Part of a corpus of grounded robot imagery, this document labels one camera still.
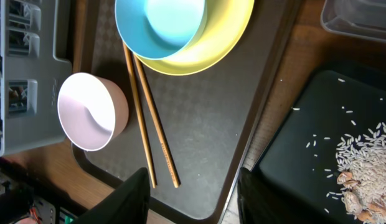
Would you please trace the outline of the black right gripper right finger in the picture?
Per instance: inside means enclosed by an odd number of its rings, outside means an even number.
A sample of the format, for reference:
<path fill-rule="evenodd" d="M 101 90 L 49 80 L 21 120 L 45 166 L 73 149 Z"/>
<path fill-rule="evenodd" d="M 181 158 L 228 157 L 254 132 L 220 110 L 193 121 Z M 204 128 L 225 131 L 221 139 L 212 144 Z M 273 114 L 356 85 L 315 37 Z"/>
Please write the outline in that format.
<path fill-rule="evenodd" d="M 332 223 L 329 217 L 286 198 L 246 168 L 239 171 L 238 212 L 243 224 Z"/>

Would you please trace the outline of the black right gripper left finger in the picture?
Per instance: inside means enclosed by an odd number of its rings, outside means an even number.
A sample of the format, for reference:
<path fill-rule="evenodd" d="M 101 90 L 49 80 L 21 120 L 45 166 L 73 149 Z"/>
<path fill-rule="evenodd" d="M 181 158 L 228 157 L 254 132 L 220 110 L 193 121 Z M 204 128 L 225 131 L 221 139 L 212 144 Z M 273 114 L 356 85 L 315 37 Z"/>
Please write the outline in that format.
<path fill-rule="evenodd" d="M 146 224 L 150 190 L 148 170 L 140 168 L 73 224 Z"/>

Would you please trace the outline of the light blue bowl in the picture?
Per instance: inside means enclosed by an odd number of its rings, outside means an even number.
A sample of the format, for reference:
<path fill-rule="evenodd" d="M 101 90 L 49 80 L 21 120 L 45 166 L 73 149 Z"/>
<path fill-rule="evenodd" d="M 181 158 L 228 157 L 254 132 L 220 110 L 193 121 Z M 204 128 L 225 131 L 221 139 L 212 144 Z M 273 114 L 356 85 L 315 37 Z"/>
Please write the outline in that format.
<path fill-rule="evenodd" d="M 198 41 L 207 22 L 207 1 L 116 0 L 115 21 L 133 53 L 162 60 Z"/>

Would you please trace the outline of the rice and nut scraps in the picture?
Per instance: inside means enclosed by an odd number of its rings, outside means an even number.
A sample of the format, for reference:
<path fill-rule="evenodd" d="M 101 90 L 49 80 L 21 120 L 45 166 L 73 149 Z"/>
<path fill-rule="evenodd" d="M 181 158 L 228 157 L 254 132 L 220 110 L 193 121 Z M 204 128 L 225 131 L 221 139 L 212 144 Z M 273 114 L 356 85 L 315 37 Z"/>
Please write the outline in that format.
<path fill-rule="evenodd" d="M 300 99 L 308 124 L 298 145 L 322 196 L 362 223 L 386 223 L 386 91 L 336 74 L 318 75 Z"/>

